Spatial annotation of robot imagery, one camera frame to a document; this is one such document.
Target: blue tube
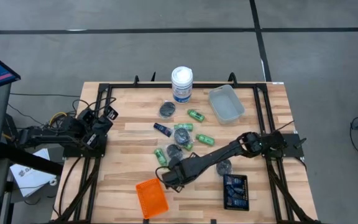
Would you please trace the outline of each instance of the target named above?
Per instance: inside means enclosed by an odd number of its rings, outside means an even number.
[[[170,137],[172,134],[172,130],[170,128],[162,126],[161,124],[154,123],[154,128],[159,130],[162,134],[164,134],[168,137]]]

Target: blue label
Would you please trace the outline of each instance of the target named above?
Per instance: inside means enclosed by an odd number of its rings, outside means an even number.
[[[187,96],[186,98],[179,98],[175,95],[173,95],[173,99],[176,100],[178,103],[187,103],[190,99],[191,95],[190,96]]]

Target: translucent plastic tray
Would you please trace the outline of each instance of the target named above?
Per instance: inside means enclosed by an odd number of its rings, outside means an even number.
[[[246,112],[230,85],[223,85],[211,90],[209,103],[221,124],[229,124]]]

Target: white paper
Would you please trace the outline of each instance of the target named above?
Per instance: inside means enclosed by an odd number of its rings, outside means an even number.
[[[48,149],[41,149],[38,152],[33,153],[33,155],[50,160]],[[23,197],[28,197],[32,195],[34,192],[40,189],[43,186],[43,184],[47,184],[52,179],[56,178],[56,175],[47,174],[45,172],[34,170],[30,167],[22,166],[19,164],[12,165],[11,171],[17,182],[17,185],[20,188],[20,191],[22,192]],[[23,187],[34,187],[34,188],[22,189]]]

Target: white container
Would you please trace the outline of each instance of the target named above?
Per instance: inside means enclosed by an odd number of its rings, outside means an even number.
[[[193,89],[193,72],[190,68],[180,66],[172,71],[173,99],[178,103],[187,103]]]
[[[246,113],[246,109],[230,85],[209,91],[209,103],[221,124],[229,124]]]

